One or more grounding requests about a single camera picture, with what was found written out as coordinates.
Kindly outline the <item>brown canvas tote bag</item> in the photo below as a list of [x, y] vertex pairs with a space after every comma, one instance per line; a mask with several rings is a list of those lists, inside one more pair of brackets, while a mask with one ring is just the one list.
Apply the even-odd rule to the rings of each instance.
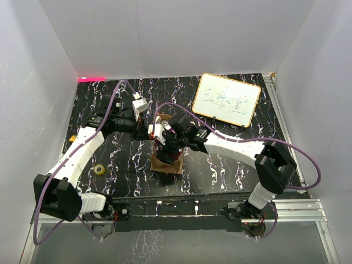
[[[161, 121], [163, 120], [169, 121], [171, 117], [172, 117], [171, 115], [167, 115], [167, 114], [158, 114], [156, 118], [156, 124], [161, 124]], [[162, 149], [162, 147], [163, 145], [160, 144], [158, 141], [154, 139], [152, 140], [152, 153], [149, 156], [150, 162], [151, 162], [151, 170], [155, 172], [161, 172], [161, 173], [180, 174], [182, 172], [182, 165], [184, 163], [184, 149], [180, 148], [183, 150], [183, 153], [181, 154], [180, 159], [178, 159], [175, 162], [175, 164], [169, 165], [159, 161], [156, 158], [156, 152], [159, 149]]]

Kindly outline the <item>red soda can front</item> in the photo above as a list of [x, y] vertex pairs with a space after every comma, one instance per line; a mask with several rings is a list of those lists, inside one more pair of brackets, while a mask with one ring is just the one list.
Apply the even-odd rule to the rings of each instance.
[[178, 160], [178, 159], [180, 159], [180, 156], [182, 153], [183, 153], [182, 149], [173, 148], [169, 151], [169, 156], [174, 160]]

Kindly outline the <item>purple soda can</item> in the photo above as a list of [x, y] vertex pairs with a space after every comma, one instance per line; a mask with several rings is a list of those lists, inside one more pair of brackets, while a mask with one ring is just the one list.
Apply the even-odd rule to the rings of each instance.
[[171, 126], [168, 123], [168, 120], [163, 120], [161, 121], [161, 125], [166, 129], [169, 130], [171, 128]]

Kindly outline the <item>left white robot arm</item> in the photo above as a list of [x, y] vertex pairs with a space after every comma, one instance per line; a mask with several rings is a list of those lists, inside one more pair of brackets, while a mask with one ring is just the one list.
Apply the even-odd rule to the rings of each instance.
[[148, 140], [145, 98], [133, 95], [132, 107], [122, 108], [118, 97], [104, 96], [100, 108], [88, 115], [78, 130], [76, 139], [65, 155], [45, 175], [34, 179], [34, 194], [40, 212], [68, 222], [78, 215], [95, 212], [101, 219], [109, 219], [114, 211], [107, 196], [101, 193], [79, 194], [78, 180], [94, 152], [108, 135], [128, 133], [132, 140]]

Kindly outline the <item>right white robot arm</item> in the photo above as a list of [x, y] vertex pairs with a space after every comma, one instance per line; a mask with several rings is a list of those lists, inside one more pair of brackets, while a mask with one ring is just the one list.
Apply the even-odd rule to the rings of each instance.
[[289, 151], [277, 142], [241, 142], [240, 138], [224, 135], [209, 126], [198, 126], [182, 114], [171, 117], [166, 126], [157, 120], [149, 126], [148, 134], [158, 142], [157, 158], [166, 164], [174, 164], [180, 150], [188, 147], [196, 152], [223, 155], [255, 168], [259, 182], [249, 197], [235, 208], [227, 209], [238, 216], [258, 218], [276, 195], [284, 193], [296, 170]]

